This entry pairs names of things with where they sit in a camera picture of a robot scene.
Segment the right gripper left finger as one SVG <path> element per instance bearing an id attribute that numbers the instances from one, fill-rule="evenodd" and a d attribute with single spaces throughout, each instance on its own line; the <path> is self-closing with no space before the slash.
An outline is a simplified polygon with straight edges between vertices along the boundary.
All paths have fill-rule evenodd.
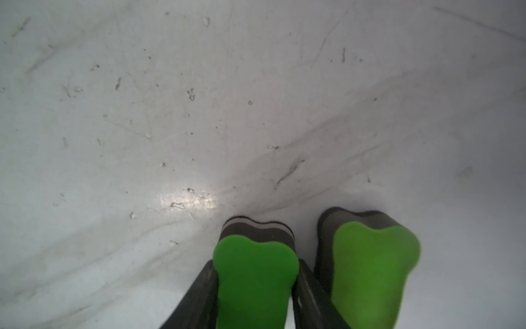
<path id="1" fill-rule="evenodd" d="M 218 274 L 209 260 L 160 328 L 216 328 L 218 290 Z"/>

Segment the green eraser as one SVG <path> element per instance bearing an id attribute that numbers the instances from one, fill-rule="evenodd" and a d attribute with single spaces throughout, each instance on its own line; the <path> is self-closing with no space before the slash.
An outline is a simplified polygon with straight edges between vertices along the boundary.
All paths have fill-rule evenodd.
<path id="1" fill-rule="evenodd" d="M 299 275 L 293 231 L 281 222 L 228 219 L 213 253 L 217 328 L 284 328 Z"/>
<path id="2" fill-rule="evenodd" d="M 315 277 L 350 328 L 394 328 L 417 236 L 380 211 L 333 207 L 317 224 Z"/>

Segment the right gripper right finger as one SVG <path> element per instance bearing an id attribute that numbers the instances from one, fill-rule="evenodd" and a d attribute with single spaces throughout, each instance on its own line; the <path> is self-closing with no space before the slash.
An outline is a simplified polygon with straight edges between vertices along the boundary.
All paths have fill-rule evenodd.
<path id="1" fill-rule="evenodd" d="M 293 310 L 296 328 L 349 329 L 303 259 L 299 260 L 299 275 L 293 287 Z"/>

